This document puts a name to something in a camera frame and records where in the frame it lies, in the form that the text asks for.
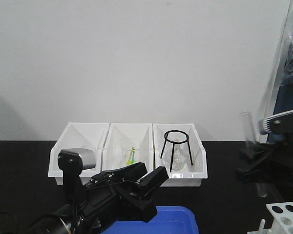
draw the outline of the white test tube rack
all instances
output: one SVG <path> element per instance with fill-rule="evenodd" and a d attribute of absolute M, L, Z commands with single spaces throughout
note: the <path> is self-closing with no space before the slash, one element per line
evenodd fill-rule
<path fill-rule="evenodd" d="M 248 234 L 293 234 L 293 202 L 266 204 L 273 216 L 272 227 L 264 229 L 265 220 L 262 219 L 258 231 Z"/>

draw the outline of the white storage tray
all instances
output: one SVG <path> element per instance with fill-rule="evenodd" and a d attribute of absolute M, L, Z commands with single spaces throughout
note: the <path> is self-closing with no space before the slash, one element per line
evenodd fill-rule
<path fill-rule="evenodd" d="M 58 185 L 63 184 L 63 172 L 58 167 L 58 155 L 61 149 L 88 148 L 93 149 L 96 167 L 83 170 L 80 177 L 82 183 L 101 172 L 102 148 L 104 146 L 109 123 L 68 123 L 59 140 L 50 152 L 49 177 L 54 177 Z"/>
<path fill-rule="evenodd" d="M 170 173 L 169 168 L 167 168 L 169 179 L 165 181 L 162 186 L 200 186 L 202 179 L 208 177 L 206 151 L 194 124 L 153 124 L 155 168 L 165 165 L 163 162 L 165 152 L 172 148 L 172 144 L 167 142 L 163 157 L 160 159 L 165 141 L 164 134 L 170 130 L 181 130 L 189 135 L 193 165 L 191 165 L 190 159 L 188 159 L 184 168 L 179 171 L 172 171 Z M 183 150 L 188 152 L 188 145 L 186 143 L 181 144 L 180 146 Z"/>
<path fill-rule="evenodd" d="M 154 168 L 154 151 L 151 123 L 111 123 L 106 144 L 103 149 L 102 171 L 113 170 L 126 166 L 121 160 L 121 142 L 126 138 L 142 141 L 136 162 L 144 162 L 148 172 Z"/>

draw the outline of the glass tube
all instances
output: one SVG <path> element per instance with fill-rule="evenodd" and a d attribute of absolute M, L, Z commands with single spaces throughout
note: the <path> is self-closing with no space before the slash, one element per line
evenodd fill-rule
<path fill-rule="evenodd" d="M 255 130 L 253 119 L 250 112 L 242 112 L 240 114 L 242 120 L 242 127 L 245 137 L 245 144 L 247 149 L 254 149 L 256 146 Z"/>
<path fill-rule="evenodd" d="M 268 195 L 267 184 L 264 183 L 256 183 L 257 195 L 259 197 L 266 197 Z"/>

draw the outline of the blue tray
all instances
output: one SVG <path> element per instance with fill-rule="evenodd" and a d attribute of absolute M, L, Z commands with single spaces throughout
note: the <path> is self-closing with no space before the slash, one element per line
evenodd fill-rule
<path fill-rule="evenodd" d="M 158 214 L 149 222 L 117 221 L 104 234 L 199 234 L 195 217 L 181 206 L 158 206 Z"/>

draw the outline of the black table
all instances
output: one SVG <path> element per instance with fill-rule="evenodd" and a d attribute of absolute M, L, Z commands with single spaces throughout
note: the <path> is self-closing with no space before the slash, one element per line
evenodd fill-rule
<path fill-rule="evenodd" d="M 54 141 L 0 141 L 0 211 L 19 219 L 20 230 L 37 217 L 65 204 L 62 186 L 48 178 Z M 254 184 L 240 183 L 234 169 L 244 165 L 238 150 L 243 142 L 203 142 L 207 151 L 208 179 L 201 187 L 164 187 L 154 193 L 158 206 L 184 206 L 195 214 L 201 234 L 246 234 L 267 227 L 272 216 L 266 203 L 293 201 L 293 190 L 274 189 L 259 198 Z M 12 231 L 12 218 L 0 215 L 0 230 Z"/>

